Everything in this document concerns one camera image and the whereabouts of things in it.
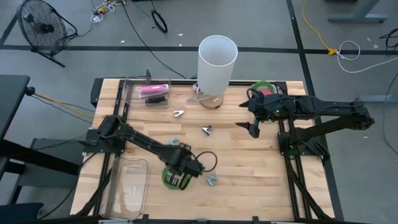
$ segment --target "gray floor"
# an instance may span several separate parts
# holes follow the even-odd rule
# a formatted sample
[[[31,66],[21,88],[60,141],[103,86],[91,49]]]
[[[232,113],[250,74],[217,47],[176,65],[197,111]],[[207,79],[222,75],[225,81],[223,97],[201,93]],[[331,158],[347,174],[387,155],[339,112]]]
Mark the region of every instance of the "gray floor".
[[[0,8],[0,33],[6,29],[16,11],[18,1],[6,1]],[[79,33],[90,28],[90,1],[48,0],[64,17],[73,22]],[[137,3],[150,11],[149,2]],[[301,16],[302,0],[293,0],[297,22],[305,49],[323,49],[317,35]],[[151,46],[198,46],[208,35],[221,34],[232,38],[239,47],[297,48],[285,1],[279,0],[167,0],[155,1],[157,10],[169,26],[169,33],[152,29],[153,22],[136,6],[127,11],[142,38]],[[344,40],[353,40],[366,50],[384,50],[379,36],[396,28],[398,2],[381,1],[376,13],[388,13],[383,24],[340,24],[327,21],[328,13],[350,12],[351,3],[308,0],[306,15],[333,48]],[[16,24],[6,40],[7,45],[27,45]],[[128,24],[121,7],[105,15],[104,21],[93,26],[86,37],[76,39],[80,46],[142,46]],[[155,52],[167,65],[187,77],[197,70],[195,52]],[[29,51],[0,50],[0,73],[29,75],[30,85],[37,92],[61,101],[90,107],[90,91],[94,78],[143,75],[149,68],[154,77],[178,78],[163,67],[148,52],[131,51],[64,51],[56,58],[67,67],[58,65]],[[361,56],[355,62],[343,62],[349,70],[359,70],[387,60],[385,56]],[[336,57],[307,55],[315,93],[323,100],[351,101],[359,95],[386,94],[386,88],[398,72],[398,61],[359,74],[348,74],[338,66]],[[233,72],[234,79],[303,80],[298,54],[241,52]],[[398,94],[398,84],[392,87]],[[398,219],[396,175],[398,157],[382,138],[382,105],[367,104],[376,124],[367,131],[339,131],[327,135],[341,206],[347,221],[394,223]],[[386,133],[393,146],[398,120],[398,107],[386,108]],[[33,138],[69,139],[83,134],[90,125],[63,114],[36,99],[25,97],[11,124],[6,138],[29,146]],[[0,203],[7,196],[15,179],[8,174],[0,182]],[[25,188],[20,202],[44,202],[44,212],[52,209],[67,194],[68,189]],[[68,215],[70,198],[52,217]]]

